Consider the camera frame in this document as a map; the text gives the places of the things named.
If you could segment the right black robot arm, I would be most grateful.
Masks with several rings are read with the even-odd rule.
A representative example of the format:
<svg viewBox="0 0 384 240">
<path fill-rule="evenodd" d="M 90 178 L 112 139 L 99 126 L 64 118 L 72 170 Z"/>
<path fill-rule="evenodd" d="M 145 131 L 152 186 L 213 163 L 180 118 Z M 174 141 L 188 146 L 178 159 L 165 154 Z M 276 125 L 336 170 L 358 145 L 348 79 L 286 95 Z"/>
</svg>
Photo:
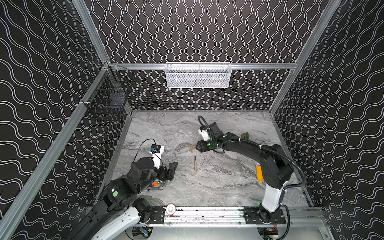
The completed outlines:
<svg viewBox="0 0 384 240">
<path fill-rule="evenodd" d="M 204 153 L 221 149 L 241 154 L 260 164 L 266 189 L 259 205 L 259 219 L 265 224 L 275 222 L 286 190 L 305 184 L 304 172 L 285 155 L 280 145 L 267 146 L 233 133 L 224 134 L 217 123 L 209 125 L 202 116 L 198 116 L 198 121 L 201 125 L 199 134 L 203 139 L 198 141 L 197 151 Z"/>
</svg>

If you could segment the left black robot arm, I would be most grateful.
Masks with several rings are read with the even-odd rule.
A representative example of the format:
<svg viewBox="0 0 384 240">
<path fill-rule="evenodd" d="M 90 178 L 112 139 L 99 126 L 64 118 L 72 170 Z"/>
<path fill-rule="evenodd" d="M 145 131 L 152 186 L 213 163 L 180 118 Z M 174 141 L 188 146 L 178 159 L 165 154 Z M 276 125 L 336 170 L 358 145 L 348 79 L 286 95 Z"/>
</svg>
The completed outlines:
<svg viewBox="0 0 384 240">
<path fill-rule="evenodd" d="M 137 208 L 139 220 L 146 222 L 152 207 L 144 198 L 139 199 L 138 194 L 157 180 L 173 180 L 177 166 L 178 162 L 173 162 L 168 167 L 156 167 L 152 157 L 140 158 L 132 163 L 127 174 L 104 188 L 94 207 L 65 239 L 90 240 L 113 215 L 128 207 Z"/>
</svg>

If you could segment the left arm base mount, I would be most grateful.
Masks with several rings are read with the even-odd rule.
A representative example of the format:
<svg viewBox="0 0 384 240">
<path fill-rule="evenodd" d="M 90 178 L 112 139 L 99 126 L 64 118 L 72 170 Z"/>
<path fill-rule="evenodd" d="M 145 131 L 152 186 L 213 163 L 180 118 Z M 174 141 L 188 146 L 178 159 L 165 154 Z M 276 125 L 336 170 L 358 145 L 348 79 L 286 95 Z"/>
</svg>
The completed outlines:
<svg viewBox="0 0 384 240">
<path fill-rule="evenodd" d="M 145 214 L 145 225 L 162 225 L 166 216 L 166 209 L 163 207 L 152 207 L 151 211 Z"/>
</svg>

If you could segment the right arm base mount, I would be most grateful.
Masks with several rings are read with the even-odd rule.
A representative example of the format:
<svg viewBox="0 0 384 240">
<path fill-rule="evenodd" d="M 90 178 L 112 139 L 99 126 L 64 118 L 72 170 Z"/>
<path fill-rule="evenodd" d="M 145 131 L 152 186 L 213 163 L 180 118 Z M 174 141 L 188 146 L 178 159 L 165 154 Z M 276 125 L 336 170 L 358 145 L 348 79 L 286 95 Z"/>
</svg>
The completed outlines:
<svg viewBox="0 0 384 240">
<path fill-rule="evenodd" d="M 247 225 L 284 225 L 287 223 L 283 210 L 278 207 L 273 213 L 270 213 L 264 207 L 245 207 L 243 217 Z"/>
</svg>

